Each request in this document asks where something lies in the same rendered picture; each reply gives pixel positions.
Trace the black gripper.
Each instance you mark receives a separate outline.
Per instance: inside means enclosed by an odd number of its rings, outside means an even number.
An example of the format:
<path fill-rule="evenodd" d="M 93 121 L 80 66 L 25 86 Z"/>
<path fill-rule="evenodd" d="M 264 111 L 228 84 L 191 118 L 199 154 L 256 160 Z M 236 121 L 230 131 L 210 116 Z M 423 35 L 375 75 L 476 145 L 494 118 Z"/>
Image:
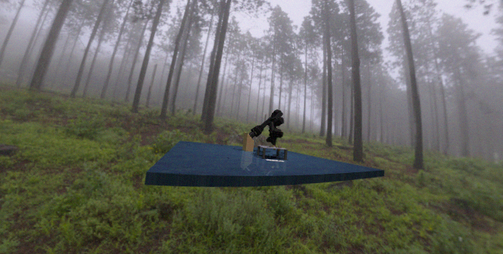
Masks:
<path fill-rule="evenodd" d="M 270 127 L 269 129 L 269 137 L 267 138 L 266 142 L 271 142 L 272 145 L 276 145 L 276 142 L 277 142 L 277 138 L 279 137 L 278 136 L 278 133 L 281 134 L 281 129 L 277 129 L 276 127 Z"/>

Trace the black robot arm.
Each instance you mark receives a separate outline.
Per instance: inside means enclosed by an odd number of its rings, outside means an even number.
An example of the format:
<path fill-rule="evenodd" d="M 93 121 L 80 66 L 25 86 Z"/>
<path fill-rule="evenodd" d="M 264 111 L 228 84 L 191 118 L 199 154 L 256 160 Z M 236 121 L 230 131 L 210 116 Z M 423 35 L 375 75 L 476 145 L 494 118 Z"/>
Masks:
<path fill-rule="evenodd" d="M 278 109 L 274 110 L 271 117 L 268 120 L 266 120 L 264 123 L 262 123 L 261 125 L 253 127 L 251 129 L 251 132 L 249 133 L 249 135 L 251 136 L 251 138 L 254 138 L 255 136 L 258 137 L 259 135 L 261 135 L 264 127 L 266 127 L 267 125 L 269 125 L 269 127 L 276 127 L 276 126 L 282 125 L 284 123 L 284 118 L 282 116 L 283 116 L 283 112 L 281 110 L 278 110 Z M 279 134 L 279 132 L 277 132 L 277 133 L 278 133 L 279 138 L 282 138 L 284 135 L 283 132 L 281 132 L 281 134 Z"/>

